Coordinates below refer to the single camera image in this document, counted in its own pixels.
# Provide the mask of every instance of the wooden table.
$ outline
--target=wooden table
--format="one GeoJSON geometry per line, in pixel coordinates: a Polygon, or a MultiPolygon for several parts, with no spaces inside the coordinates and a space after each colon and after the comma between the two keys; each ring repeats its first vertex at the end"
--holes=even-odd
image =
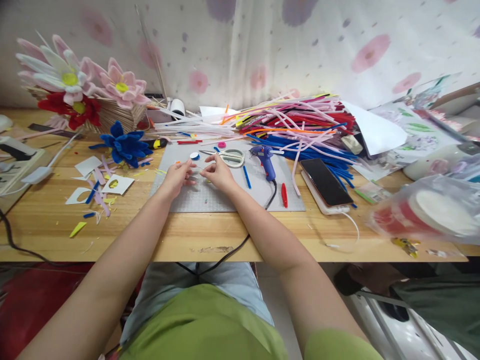
{"type": "MultiPolygon", "coordinates": [[[[43,124],[51,112],[42,110],[9,110],[0,113],[10,117],[15,127],[8,133],[18,137],[31,123],[43,124]]],[[[67,141],[57,135],[44,135],[29,139],[27,144],[32,147],[42,147],[61,141],[61,144],[51,146],[48,151],[53,154],[67,141]]],[[[68,198],[77,187],[85,187],[86,182],[72,179],[80,174],[74,168],[84,159],[102,154],[105,149],[90,150],[88,146],[98,143],[98,140],[74,141],[71,149],[66,150],[54,166],[53,175],[38,185],[32,186],[7,214],[10,220],[13,239],[21,247],[41,253],[52,261],[90,262],[96,261],[107,249],[123,228],[132,220],[148,199],[155,172],[162,158],[163,149],[155,150],[154,160],[145,168],[131,170],[129,177],[137,181],[133,183],[124,196],[119,196],[109,219],[103,217],[99,225],[95,218],[85,221],[87,225],[74,237],[69,238],[71,231],[83,221],[86,204],[65,205],[68,198]]],[[[350,215],[355,219],[360,229],[360,240],[352,251],[328,248],[325,243],[340,245],[348,249],[355,242],[357,232],[354,225],[343,215],[323,215],[307,188],[300,170],[295,176],[298,188],[306,206],[306,211],[273,212],[287,228],[300,239],[318,262],[462,262],[467,259],[461,255],[480,255],[480,246],[460,246],[459,249],[447,242],[429,241],[419,246],[417,260],[408,256],[402,249],[393,245],[389,239],[381,238],[370,230],[362,221],[370,209],[370,205],[350,191],[358,204],[357,210],[350,215]],[[448,258],[429,255],[426,250],[435,249],[454,253],[448,258]]],[[[366,180],[356,175],[353,183],[361,186],[366,180]]],[[[400,171],[382,179],[379,183],[391,192],[396,192],[405,183],[410,182],[400,171]]],[[[216,213],[171,213],[168,216],[163,233],[158,242],[153,259],[155,261],[195,261],[211,262],[219,260],[225,252],[240,244],[246,235],[246,229],[236,212],[216,213]]],[[[35,257],[13,250],[7,245],[7,237],[3,224],[0,223],[0,262],[36,261],[35,257]]],[[[262,261],[253,242],[245,246],[231,257],[232,261],[262,261]]]]}

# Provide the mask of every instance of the gray cutting mat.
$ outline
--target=gray cutting mat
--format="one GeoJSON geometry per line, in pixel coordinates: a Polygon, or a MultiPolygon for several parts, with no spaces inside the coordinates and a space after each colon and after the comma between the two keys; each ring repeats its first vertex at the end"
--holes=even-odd
{"type": "MultiPolygon", "coordinates": [[[[265,170],[260,165],[260,160],[256,156],[250,157],[249,150],[252,144],[249,141],[236,140],[227,141],[226,149],[238,149],[245,154],[245,167],[250,179],[251,189],[247,185],[244,170],[242,167],[230,168],[235,181],[245,189],[261,206],[265,207],[268,200],[273,194],[274,185],[268,182],[265,178],[265,170]]],[[[178,145],[176,143],[168,144],[165,153],[161,159],[159,170],[167,171],[172,164],[177,161],[184,162],[190,158],[190,154],[198,152],[200,160],[194,161],[195,164],[205,168],[208,164],[205,159],[207,154],[200,152],[200,150],[215,151],[214,145],[201,146],[199,144],[178,145]]],[[[276,182],[278,184],[277,194],[271,203],[268,211],[305,211],[305,205],[301,197],[295,193],[292,184],[292,172],[287,165],[286,159],[281,155],[273,155],[271,163],[275,169],[276,182]],[[288,194],[288,208],[285,208],[282,201],[281,188],[282,183],[285,183],[288,194]]],[[[212,183],[207,183],[207,180],[200,176],[199,172],[202,169],[194,169],[193,175],[196,178],[196,185],[184,186],[181,189],[180,195],[171,204],[170,211],[172,213],[228,213],[236,212],[232,202],[212,183]]],[[[159,186],[164,181],[165,176],[157,174],[151,187],[150,196],[157,191],[159,186]]]]}

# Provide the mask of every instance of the phone screen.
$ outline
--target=phone screen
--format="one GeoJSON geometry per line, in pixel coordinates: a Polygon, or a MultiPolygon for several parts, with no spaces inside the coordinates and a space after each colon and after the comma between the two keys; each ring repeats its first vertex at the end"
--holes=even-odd
{"type": "Polygon", "coordinates": [[[303,160],[300,161],[300,165],[328,206],[333,207],[354,202],[322,160],[319,158],[303,160]]]}

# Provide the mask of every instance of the red flower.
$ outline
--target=red flower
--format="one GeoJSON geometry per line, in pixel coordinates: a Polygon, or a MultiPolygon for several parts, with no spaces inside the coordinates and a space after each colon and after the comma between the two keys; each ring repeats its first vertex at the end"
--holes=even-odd
{"type": "Polygon", "coordinates": [[[59,115],[69,115],[68,127],[76,130],[89,120],[93,125],[100,126],[100,104],[97,100],[83,95],[81,101],[73,103],[73,106],[64,102],[64,92],[53,92],[46,96],[45,100],[38,102],[38,107],[59,115]]]}

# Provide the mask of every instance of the plastic bag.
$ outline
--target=plastic bag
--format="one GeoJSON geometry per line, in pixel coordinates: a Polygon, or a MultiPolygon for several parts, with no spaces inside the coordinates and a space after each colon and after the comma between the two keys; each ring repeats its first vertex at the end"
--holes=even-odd
{"type": "Polygon", "coordinates": [[[480,184],[424,177],[373,207],[366,224],[388,237],[480,245],[480,184]]]}

